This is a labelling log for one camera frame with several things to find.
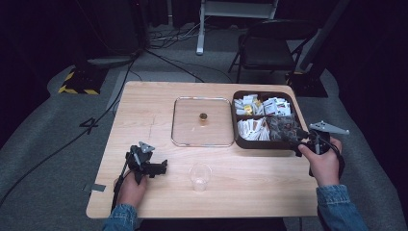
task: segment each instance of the clear plastic cup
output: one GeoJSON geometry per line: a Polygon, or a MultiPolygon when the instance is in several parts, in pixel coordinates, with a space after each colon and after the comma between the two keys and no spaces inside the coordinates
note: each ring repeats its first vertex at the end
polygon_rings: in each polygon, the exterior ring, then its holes
{"type": "Polygon", "coordinates": [[[190,179],[195,191],[203,192],[211,180],[212,170],[205,164],[198,163],[190,168],[190,179]]]}

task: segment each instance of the wooden table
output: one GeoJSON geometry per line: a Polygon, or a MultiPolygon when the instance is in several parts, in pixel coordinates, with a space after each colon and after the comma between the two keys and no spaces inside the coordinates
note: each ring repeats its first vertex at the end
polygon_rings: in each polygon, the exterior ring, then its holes
{"type": "Polygon", "coordinates": [[[106,218],[111,212],[114,180],[131,145],[146,142],[156,149],[151,163],[168,160],[166,175],[148,180],[139,207],[140,218],[256,218],[316,216],[316,181],[306,158],[290,150],[229,147],[180,147],[170,138],[174,101],[180,96],[223,97],[238,90],[281,91],[292,99],[306,128],[292,90],[287,86],[129,82],[126,84],[95,184],[87,215],[106,218]],[[205,192],[195,192],[189,170],[205,163],[213,177],[205,192]]]}

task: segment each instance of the small gold object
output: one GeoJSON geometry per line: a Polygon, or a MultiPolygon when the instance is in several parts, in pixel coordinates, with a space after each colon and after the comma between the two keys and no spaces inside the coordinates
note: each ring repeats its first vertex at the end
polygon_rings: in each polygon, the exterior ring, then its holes
{"type": "Polygon", "coordinates": [[[201,120],[206,120],[207,119],[207,114],[200,114],[201,120]]]}

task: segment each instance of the person's arm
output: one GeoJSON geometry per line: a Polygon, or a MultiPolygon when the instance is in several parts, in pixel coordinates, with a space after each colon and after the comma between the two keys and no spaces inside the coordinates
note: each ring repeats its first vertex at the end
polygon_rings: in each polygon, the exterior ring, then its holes
{"type": "MultiPolygon", "coordinates": [[[[342,143],[331,138],[330,142],[342,152],[342,143]]],[[[340,185],[339,161],[333,150],[317,155],[307,146],[300,145],[299,151],[310,162],[310,168],[318,182],[318,211],[323,226],[330,230],[369,230],[360,213],[348,196],[347,187],[340,185]]]]}
{"type": "Polygon", "coordinates": [[[120,187],[116,206],[105,220],[103,230],[129,230],[136,228],[138,214],[137,208],[146,191],[147,179],[141,178],[140,184],[135,180],[133,172],[127,173],[120,187]]]}

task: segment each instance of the table leg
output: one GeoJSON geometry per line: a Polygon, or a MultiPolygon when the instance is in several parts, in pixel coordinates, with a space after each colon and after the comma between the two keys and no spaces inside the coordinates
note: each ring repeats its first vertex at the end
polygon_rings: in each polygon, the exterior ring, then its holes
{"type": "Polygon", "coordinates": [[[279,0],[274,0],[272,6],[270,8],[269,19],[273,19],[275,17],[276,9],[278,7],[279,0]]]}
{"type": "Polygon", "coordinates": [[[204,53],[204,19],[205,16],[205,0],[201,0],[201,9],[200,9],[200,30],[198,33],[198,42],[197,42],[197,51],[195,52],[197,55],[203,55],[204,53]]]}

